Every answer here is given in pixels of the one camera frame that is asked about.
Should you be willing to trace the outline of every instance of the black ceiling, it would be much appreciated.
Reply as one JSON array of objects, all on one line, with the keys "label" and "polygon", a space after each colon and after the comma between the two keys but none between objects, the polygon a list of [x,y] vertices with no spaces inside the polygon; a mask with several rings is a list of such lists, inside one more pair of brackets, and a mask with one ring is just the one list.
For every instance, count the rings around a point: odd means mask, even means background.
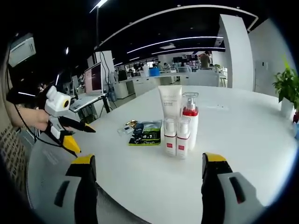
[{"label": "black ceiling", "polygon": [[[51,80],[65,68],[74,72],[86,69],[86,59],[96,45],[96,10],[91,9],[99,0],[52,0],[39,4],[33,1],[21,1],[13,8],[10,30],[20,35],[31,32],[34,35],[37,54],[20,64],[12,73],[21,77],[35,77]],[[242,10],[256,14],[262,22],[267,15],[260,7],[259,1],[242,0],[108,0],[99,9],[99,42],[114,32],[145,16],[177,5],[212,4],[240,7]],[[128,51],[144,45],[169,39],[189,36],[217,36],[219,14],[241,16],[245,25],[254,17],[236,11],[216,8],[194,8],[165,13],[142,21],[120,32],[101,46],[101,50],[112,50],[114,63],[128,62],[134,57],[147,58],[151,53],[162,51],[160,46],[152,46],[131,54]],[[183,40],[174,42],[177,48],[213,47],[215,39]]]}]

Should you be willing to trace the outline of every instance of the green leaves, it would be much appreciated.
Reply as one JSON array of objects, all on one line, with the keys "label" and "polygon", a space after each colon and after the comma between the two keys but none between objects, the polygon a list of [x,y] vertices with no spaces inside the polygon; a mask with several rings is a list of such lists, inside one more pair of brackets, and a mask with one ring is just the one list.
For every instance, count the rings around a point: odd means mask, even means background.
[{"label": "green leaves", "polygon": [[298,109],[299,77],[295,69],[286,68],[283,73],[277,73],[273,85],[276,89],[276,93],[278,93],[279,102],[281,102],[283,98],[286,98],[294,103],[295,108]]}]

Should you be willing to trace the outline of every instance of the white round table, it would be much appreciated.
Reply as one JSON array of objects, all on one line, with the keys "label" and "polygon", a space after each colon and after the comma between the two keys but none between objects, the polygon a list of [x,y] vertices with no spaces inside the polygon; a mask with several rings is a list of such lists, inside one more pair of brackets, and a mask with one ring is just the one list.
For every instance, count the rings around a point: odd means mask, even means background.
[{"label": "white round table", "polygon": [[120,205],[153,224],[198,224],[202,218],[202,154],[224,156],[268,206],[283,189],[297,152],[291,121],[280,116],[275,97],[204,86],[199,93],[196,147],[186,160],[168,157],[160,146],[130,147],[117,129],[131,119],[163,119],[158,89],[92,123],[95,134],[74,135],[82,155],[96,156],[98,184]]}]

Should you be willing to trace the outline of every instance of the potted plant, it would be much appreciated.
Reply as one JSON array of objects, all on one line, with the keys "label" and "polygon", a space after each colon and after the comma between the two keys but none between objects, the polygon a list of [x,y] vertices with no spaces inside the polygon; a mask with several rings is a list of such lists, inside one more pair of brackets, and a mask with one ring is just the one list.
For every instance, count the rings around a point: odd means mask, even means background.
[{"label": "potted plant", "polygon": [[275,75],[275,79],[273,85],[278,93],[278,101],[282,101],[281,113],[289,118],[293,108],[299,107],[299,78],[296,71],[287,66],[283,73]]}]

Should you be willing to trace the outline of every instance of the white pot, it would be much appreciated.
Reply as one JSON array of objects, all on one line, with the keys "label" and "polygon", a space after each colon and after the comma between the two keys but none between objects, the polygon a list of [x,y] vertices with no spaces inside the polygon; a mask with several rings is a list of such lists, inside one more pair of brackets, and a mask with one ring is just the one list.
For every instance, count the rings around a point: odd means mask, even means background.
[{"label": "white pot", "polygon": [[281,115],[289,119],[293,111],[293,108],[294,104],[291,103],[288,99],[283,98],[283,100],[281,101]]}]

